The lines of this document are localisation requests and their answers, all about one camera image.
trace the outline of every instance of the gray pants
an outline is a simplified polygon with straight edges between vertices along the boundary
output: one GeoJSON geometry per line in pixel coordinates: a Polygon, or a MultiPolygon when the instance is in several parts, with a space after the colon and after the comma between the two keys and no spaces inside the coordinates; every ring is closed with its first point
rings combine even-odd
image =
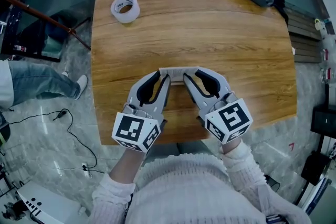
{"type": "Polygon", "coordinates": [[[213,155],[209,148],[202,141],[185,142],[178,144],[154,145],[147,152],[143,165],[150,163],[157,158],[166,158],[169,155],[179,156],[180,154],[205,153],[213,155]]]}
{"type": "Polygon", "coordinates": [[[75,99],[80,86],[52,67],[26,61],[9,61],[12,74],[14,102],[20,104],[29,99],[68,97],[75,99]]]}

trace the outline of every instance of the wood grain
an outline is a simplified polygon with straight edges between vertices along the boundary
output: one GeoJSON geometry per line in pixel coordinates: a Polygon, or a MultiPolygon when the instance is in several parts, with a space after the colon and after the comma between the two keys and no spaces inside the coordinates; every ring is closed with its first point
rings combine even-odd
{"type": "MultiPolygon", "coordinates": [[[[96,0],[92,30],[94,103],[101,143],[131,86],[159,67],[202,66],[224,75],[261,127],[296,114],[296,73],[285,21],[250,0],[138,0],[123,25],[113,0],[96,0]]],[[[158,143],[206,138],[184,86],[172,86],[158,143]]]]}

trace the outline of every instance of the black and white marker cube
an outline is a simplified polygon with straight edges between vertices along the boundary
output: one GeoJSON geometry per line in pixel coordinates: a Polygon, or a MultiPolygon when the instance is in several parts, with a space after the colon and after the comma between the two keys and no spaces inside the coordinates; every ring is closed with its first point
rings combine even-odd
{"type": "Polygon", "coordinates": [[[205,115],[205,128],[222,144],[243,135],[253,119],[243,99],[205,115]]]}
{"type": "Polygon", "coordinates": [[[157,120],[118,112],[112,138],[123,147],[147,152],[160,133],[157,120]]]}

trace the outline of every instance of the white sneaker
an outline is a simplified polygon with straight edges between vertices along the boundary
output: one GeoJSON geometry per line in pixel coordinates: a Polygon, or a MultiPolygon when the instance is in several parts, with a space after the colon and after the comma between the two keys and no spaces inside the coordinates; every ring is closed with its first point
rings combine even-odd
{"type": "Polygon", "coordinates": [[[81,75],[80,78],[77,80],[77,83],[80,86],[80,92],[78,94],[78,96],[75,98],[75,100],[78,100],[81,96],[81,94],[83,93],[86,85],[88,84],[88,77],[85,75],[81,75]]]}

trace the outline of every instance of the roll of tape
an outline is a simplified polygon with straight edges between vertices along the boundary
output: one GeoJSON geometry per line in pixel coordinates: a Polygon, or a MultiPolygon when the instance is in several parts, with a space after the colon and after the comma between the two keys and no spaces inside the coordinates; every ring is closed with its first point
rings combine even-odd
{"type": "Polygon", "coordinates": [[[127,24],[134,21],[140,14],[140,7],[137,0],[115,0],[111,5],[111,13],[121,23],[127,24]],[[125,13],[120,13],[122,8],[132,6],[125,13]]]}

